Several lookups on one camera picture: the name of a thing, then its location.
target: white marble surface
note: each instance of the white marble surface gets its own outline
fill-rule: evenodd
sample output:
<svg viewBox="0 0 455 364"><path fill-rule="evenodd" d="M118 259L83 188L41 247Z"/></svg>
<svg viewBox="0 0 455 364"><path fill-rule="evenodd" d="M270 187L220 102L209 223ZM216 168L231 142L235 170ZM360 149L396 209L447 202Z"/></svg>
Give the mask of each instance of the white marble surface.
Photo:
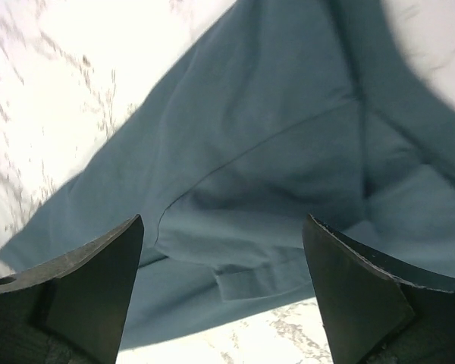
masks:
<svg viewBox="0 0 455 364"><path fill-rule="evenodd" d="M0 246L84 167L232 2L0 0ZM408 63L455 108L455 0L385 2ZM7 272L0 265L0 275ZM314 300L118 358L186 361L331 359Z"/></svg>

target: clothing item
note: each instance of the clothing item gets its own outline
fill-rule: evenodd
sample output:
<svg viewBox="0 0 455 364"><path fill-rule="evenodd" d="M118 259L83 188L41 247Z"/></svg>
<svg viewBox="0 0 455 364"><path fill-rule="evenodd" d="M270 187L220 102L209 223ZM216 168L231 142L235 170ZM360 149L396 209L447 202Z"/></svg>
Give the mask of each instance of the clothing item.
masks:
<svg viewBox="0 0 455 364"><path fill-rule="evenodd" d="M239 0L0 259L22 271L136 213L123 348L312 295L307 214L455 277L455 112L379 2Z"/></svg>

